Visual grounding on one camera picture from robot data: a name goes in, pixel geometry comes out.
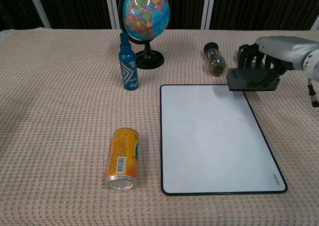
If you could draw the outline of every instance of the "bottle cap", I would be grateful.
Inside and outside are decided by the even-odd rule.
[[[131,44],[129,42],[129,35],[126,32],[120,33],[121,39],[121,53],[122,54],[130,54],[132,52]]]
[[[215,42],[207,43],[204,46],[204,54],[207,55],[208,51],[210,50],[218,50],[218,45]]]

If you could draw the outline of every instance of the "table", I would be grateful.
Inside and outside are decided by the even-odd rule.
[[[288,184],[285,194],[164,195],[159,112],[163,84],[226,83],[206,70],[207,42],[217,42],[236,67],[238,46],[260,36],[319,41],[319,31],[166,30],[151,43],[164,65],[139,70],[133,92],[122,85],[119,33],[39,28],[1,41],[1,225],[319,223],[319,110],[311,107],[304,72],[287,72],[274,92],[247,93]],[[110,141],[121,127],[141,137],[139,184],[123,192],[105,183]]]

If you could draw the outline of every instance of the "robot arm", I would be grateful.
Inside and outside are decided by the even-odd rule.
[[[226,77],[233,91],[276,90],[279,77],[287,70],[305,70],[309,79],[319,82],[319,42],[316,41],[294,36],[261,37],[253,45],[241,46],[237,60],[238,68],[229,69]],[[312,96],[311,80],[309,87]]]

